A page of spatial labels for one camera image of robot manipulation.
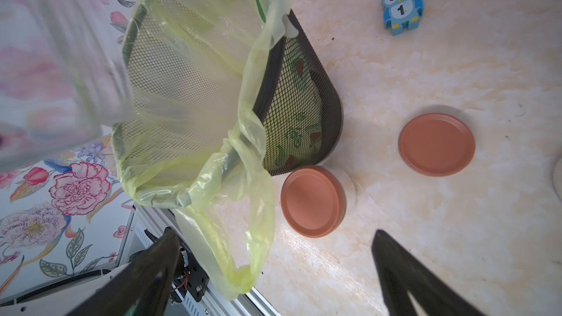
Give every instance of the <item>blue wooden owl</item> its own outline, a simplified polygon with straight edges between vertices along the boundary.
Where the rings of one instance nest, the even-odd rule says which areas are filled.
[[[423,15],[423,0],[381,0],[384,7],[384,29],[392,27],[392,35],[402,33],[404,28],[418,28]]]

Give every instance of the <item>terracotta saucer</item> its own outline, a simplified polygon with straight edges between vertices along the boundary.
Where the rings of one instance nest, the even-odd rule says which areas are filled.
[[[346,197],[336,177],[320,166],[294,171],[281,188],[285,219],[303,236],[318,238],[337,228],[346,213]]]
[[[400,133],[398,150],[414,171],[433,177],[449,176],[472,160],[476,143],[466,124],[446,114],[425,114]]]

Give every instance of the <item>yellow plastic bag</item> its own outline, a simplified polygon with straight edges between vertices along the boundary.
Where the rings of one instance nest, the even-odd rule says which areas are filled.
[[[113,131],[119,179],[138,204],[174,209],[228,299],[250,291],[275,228],[266,133],[252,107],[271,48],[297,31],[290,0],[138,0],[123,46],[135,116]],[[250,200],[249,265],[237,268],[215,210]]]

